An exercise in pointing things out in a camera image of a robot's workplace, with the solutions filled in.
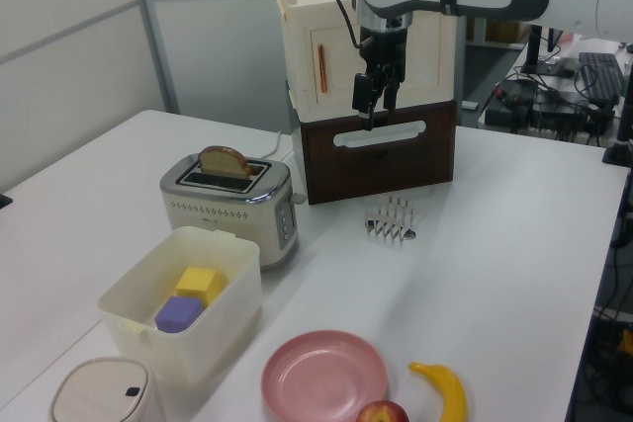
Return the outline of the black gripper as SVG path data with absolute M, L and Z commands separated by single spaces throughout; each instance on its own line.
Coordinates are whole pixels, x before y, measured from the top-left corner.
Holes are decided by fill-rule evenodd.
M 352 109 L 358 113 L 362 128 L 371 130 L 382 94 L 384 109 L 396 108 L 398 92 L 406 79 L 407 28 L 377 32 L 361 27 L 360 40 L 360 56 L 366 68 L 365 73 L 355 74 Z

